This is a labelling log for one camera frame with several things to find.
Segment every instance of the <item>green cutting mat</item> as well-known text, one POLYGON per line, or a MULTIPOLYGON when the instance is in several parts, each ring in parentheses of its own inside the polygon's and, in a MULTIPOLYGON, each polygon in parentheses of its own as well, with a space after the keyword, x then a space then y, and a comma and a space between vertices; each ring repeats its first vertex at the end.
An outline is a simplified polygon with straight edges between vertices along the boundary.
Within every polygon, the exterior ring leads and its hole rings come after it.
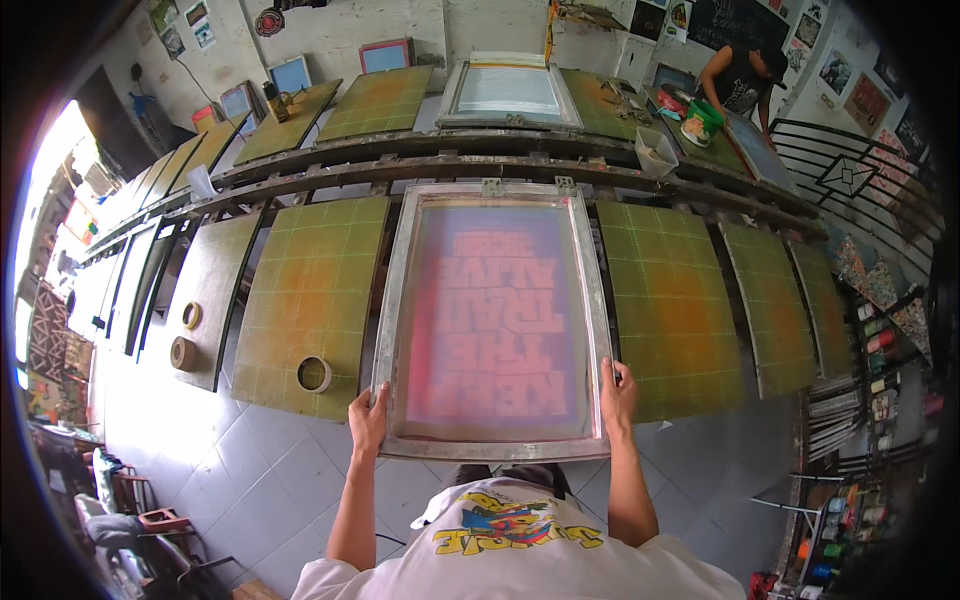
POLYGON ((262 217, 263 213, 257 212, 204 225, 197 229, 190 243, 170 301, 169 318, 163 328, 167 338, 165 351, 169 351, 177 336, 196 346, 194 366, 190 371, 170 367, 180 381, 210 392, 217 391, 233 299, 262 217), (183 309, 190 301, 199 304, 201 310, 200 321, 193 329, 187 329, 182 319, 183 309))
POLYGON ((810 385, 817 378, 813 342, 783 240, 742 225, 719 226, 747 310, 760 397, 810 385))
POLYGON ((346 420, 357 395, 360 352, 386 198, 284 208, 253 276, 237 346, 233 397, 280 410, 346 420), (321 394, 297 380, 303 359, 332 369, 321 394))
POLYGON ((730 410, 743 401, 730 302, 703 219, 597 202, 621 360, 639 386, 635 420, 730 410))
POLYGON ((821 246, 787 242, 804 287, 806 305, 813 320, 813 339, 820 356, 820 371, 826 379, 853 370, 850 342, 843 322, 844 307, 837 294, 826 250, 821 246))
POLYGON ((150 171, 147 171, 147 176, 143 178, 140 187, 133 192, 130 204, 131 206, 136 206, 136 210, 143 208, 144 202, 147 200, 147 195, 150 194, 150 190, 154 188, 154 183, 159 179, 160 173, 163 172, 163 167, 167 166, 167 163, 170 162, 170 158, 174 155, 174 152, 176 152, 176 150, 171 150, 161 156, 160 159, 154 163, 154 166, 150 167, 150 171))
POLYGON ((362 133, 412 130, 433 65, 357 76, 314 143, 362 133))
POLYGON ((293 104, 287 107, 290 118, 283 123, 278 123, 272 114, 268 114, 240 150, 233 166, 299 148, 343 81, 337 79, 298 92, 293 104))
MULTIPOLYGON (((657 89, 651 85, 645 85, 644 89, 646 89, 647 95, 650 97, 650 102, 656 106, 659 106, 657 103, 657 89)), ((666 123, 667 128, 669 128, 670 132, 673 133, 673 138, 677 140, 678 144, 680 144, 680 147, 684 150, 685 155, 693 156, 694 158, 700 158, 701 160, 706 160, 722 167, 727 167, 728 169, 733 169, 737 173, 742 173, 751 179, 753 178, 753 175, 751 175, 750 171, 747 169, 747 165, 743 163, 743 159, 740 158, 740 155, 736 153, 736 149, 727 138, 726 132, 717 132, 713 137, 713 141, 710 142, 710 145, 706 148, 701 148, 700 146, 697 146, 690 140, 686 139, 686 136, 684 136, 684 134, 680 131, 682 124, 681 121, 674 121, 673 119, 669 119, 664 116, 663 122, 666 123)))
POLYGON ((243 125, 243 122, 247 120, 247 115, 249 114, 249 110, 242 112, 229 118, 227 121, 217 123, 212 130, 207 132, 204 139, 200 142, 200 146, 197 147, 197 150, 190 159, 186 161, 183 168, 180 169, 180 174, 170 187, 170 191, 176 192, 189 185, 189 181, 186 180, 186 174, 200 165, 206 165, 207 173, 212 171, 217 161, 224 155, 224 150, 226 150, 230 142, 233 141, 233 137, 237 134, 237 128, 243 125))
MULTIPOLYGON (((611 89, 601 88, 601 85, 607 80, 632 86, 630 82, 588 71, 574 69, 561 69, 560 71, 564 74, 566 87, 570 91, 570 97, 577 107, 577 112, 580 114, 580 121, 584 125, 584 133, 619 137, 630 141, 636 140, 636 126, 639 123, 634 117, 621 118, 616 116, 613 102, 605 100, 614 100, 616 94, 611 89)), ((633 96, 642 109, 646 110, 643 99, 633 96)))
POLYGON ((167 166, 163 167, 160 176, 156 178, 153 189, 143 200, 144 206, 149 206, 166 197, 167 193, 170 192, 170 185, 180 176, 183 166, 196 153, 197 147, 200 146, 205 137, 206 132, 203 132, 180 144, 180 147, 174 151, 174 155, 167 162, 167 166))

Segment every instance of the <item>person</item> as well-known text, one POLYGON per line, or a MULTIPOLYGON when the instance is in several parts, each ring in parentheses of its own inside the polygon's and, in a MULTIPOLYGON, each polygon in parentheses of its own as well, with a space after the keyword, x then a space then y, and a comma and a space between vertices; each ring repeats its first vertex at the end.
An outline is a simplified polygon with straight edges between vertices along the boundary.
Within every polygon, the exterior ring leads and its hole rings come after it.
POLYGON ((389 388, 370 407, 368 389, 349 406, 353 454, 326 556, 307 563, 292 600, 331 598, 743 598, 723 570, 662 535, 634 443, 636 382, 603 360, 601 414, 610 439, 609 532, 544 478, 486 466, 454 471, 455 485, 427 504, 402 558, 376 564, 373 468, 386 433, 389 388), (620 373, 613 382, 613 368, 620 373), (487 478, 471 480, 486 472, 487 478))
POLYGON ((706 98, 721 116, 731 110, 746 114, 756 106, 763 137, 773 146, 767 121, 770 119, 770 92, 774 85, 786 89, 783 73, 786 55, 780 48, 730 45, 717 50, 700 72, 697 95, 706 98))

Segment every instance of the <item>black cap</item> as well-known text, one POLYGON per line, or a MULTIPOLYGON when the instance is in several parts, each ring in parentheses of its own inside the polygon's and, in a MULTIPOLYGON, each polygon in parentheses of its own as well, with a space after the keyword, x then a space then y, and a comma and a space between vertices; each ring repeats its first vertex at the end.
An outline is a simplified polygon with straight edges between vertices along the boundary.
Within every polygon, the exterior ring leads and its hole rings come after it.
POLYGON ((760 58, 770 70, 770 79, 774 84, 786 89, 783 84, 783 73, 786 73, 786 55, 780 48, 760 48, 760 58))

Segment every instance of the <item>plastic container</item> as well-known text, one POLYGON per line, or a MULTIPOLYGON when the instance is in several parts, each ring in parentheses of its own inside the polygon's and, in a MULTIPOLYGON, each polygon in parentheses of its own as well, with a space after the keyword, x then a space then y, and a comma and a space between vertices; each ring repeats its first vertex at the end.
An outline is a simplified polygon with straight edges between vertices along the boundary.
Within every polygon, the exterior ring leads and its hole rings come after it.
POLYGON ((686 120, 680 125, 680 131, 686 139, 701 148, 713 141, 713 136, 723 127, 723 117, 706 102, 694 100, 686 114, 686 120))
POLYGON ((666 135, 645 127, 636 128, 634 150, 640 161, 640 171, 658 180, 680 164, 666 135))

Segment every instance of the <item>hand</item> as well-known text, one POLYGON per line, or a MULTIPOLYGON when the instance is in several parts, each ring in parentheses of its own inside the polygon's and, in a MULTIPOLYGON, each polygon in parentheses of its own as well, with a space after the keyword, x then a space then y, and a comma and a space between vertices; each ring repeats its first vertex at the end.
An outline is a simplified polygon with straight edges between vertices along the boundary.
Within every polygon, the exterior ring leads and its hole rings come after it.
POLYGON ((634 409, 636 408, 636 381, 630 369, 610 357, 604 357, 600 367, 603 387, 600 390, 600 414, 611 442, 631 440, 634 435, 634 409), (620 384, 613 382, 613 369, 622 379, 620 384))
POLYGON ((370 407, 370 388, 360 393, 347 410, 350 435, 353 436, 353 453, 374 456, 380 451, 380 443, 387 435, 387 399, 390 384, 386 381, 376 393, 376 403, 370 407))

